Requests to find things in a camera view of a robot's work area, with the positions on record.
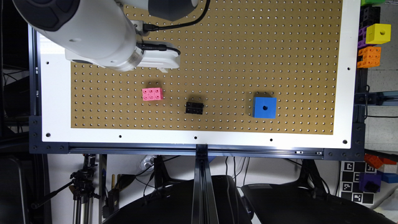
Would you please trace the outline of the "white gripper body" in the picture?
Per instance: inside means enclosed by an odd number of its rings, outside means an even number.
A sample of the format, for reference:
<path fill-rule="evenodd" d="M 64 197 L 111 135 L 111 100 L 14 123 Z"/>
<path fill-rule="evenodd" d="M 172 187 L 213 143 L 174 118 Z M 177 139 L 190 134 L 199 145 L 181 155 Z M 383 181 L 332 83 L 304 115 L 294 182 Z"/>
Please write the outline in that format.
<path fill-rule="evenodd" d="M 65 57 L 71 62 L 87 63 L 109 69 L 135 69 L 136 67 L 169 69 L 180 66 L 180 51 L 173 44 L 149 40 L 138 42 L 133 55 L 123 63 L 110 62 L 109 65 L 103 65 L 94 59 L 80 56 L 67 49 Z"/>

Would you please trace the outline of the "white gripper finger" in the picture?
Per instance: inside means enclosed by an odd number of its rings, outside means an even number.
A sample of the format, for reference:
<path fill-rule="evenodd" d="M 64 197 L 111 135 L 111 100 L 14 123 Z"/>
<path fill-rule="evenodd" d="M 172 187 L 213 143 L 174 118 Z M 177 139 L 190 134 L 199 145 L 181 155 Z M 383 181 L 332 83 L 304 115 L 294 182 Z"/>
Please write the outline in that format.
<path fill-rule="evenodd" d="M 169 70 L 168 70 L 168 68 L 157 68 L 160 72 L 162 72 L 162 73 L 168 73 L 169 72 Z"/>

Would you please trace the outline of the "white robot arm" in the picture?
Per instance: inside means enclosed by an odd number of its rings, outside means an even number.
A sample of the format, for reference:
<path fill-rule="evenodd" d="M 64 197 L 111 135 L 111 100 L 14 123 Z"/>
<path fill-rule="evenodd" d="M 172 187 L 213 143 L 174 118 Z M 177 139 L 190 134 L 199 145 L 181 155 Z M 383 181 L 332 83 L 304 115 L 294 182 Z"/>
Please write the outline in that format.
<path fill-rule="evenodd" d="M 198 1 L 14 0 L 17 11 L 37 32 L 65 49 L 67 60 L 127 72 L 136 67 L 178 68 L 180 52 L 172 44 L 144 41 L 158 26 L 132 21 L 123 6 L 176 21 Z"/>

